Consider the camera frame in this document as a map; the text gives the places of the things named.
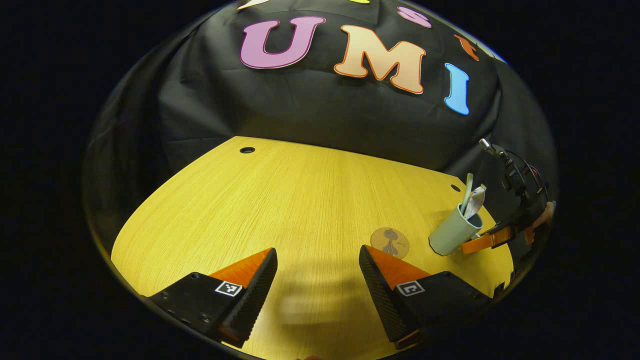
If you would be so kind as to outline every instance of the gray cup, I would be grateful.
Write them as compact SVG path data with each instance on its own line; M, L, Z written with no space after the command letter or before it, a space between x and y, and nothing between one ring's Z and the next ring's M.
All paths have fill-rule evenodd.
M469 220L460 212L462 203L451 212L440 226L429 236L429 244L433 251L440 255L449 255L463 242L477 237L482 229L482 218L475 214Z

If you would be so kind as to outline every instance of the pink letter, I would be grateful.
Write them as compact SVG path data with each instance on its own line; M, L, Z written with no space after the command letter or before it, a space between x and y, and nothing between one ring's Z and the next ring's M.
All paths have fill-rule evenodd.
M404 17L405 19L409 21L413 21L416 24L422 25L425 28L431 27L431 23L429 22L429 19L427 19L423 14L415 12L403 6L398 6L398 10L399 10L398 14L400 14L400 16Z
M316 26L324 22L323 17L315 16L291 19L290 23L296 26L291 45L286 51L278 54L265 52L264 44L267 42L269 31L280 22L272 20L249 25L244 29L246 36L240 50L240 60L246 66L255 69L277 69L296 63L309 51Z

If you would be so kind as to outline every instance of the wooden table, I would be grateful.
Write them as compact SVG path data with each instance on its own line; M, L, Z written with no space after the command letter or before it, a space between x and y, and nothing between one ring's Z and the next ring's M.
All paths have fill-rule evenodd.
M274 247L278 272L241 351L264 359L379 359L397 350L358 266L375 230L402 232L410 243L403 260L430 274L451 271L490 297L509 284L506 246L449 256L429 246L464 190L456 177L403 163L237 136L156 190L120 231L111 259L150 296L190 272L211 274ZM484 208L479 213L483 231L495 224Z

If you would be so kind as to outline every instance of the blue letter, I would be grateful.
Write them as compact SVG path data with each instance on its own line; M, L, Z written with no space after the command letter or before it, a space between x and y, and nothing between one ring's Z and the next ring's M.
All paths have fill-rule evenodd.
M467 81L469 75L450 63L444 64L451 75L451 92L444 103L453 111L462 115L469 115L467 107Z

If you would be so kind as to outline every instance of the blurred hand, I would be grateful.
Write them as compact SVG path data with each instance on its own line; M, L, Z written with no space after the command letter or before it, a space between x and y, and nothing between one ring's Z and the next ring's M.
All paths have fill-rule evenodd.
M540 214L540 216L536 219L536 221L533 222L533 224L531 224L531 226L529 226L525 231L524 231L524 237L525 237L525 241L527 242L527 244L531 244L534 240L534 230L544 224L544 223L549 223L551 222L551 219L554 217L554 211L556 209L556 204L554 204L551 201L547 202L547 207L545 208L545 210L542 212L542 214Z

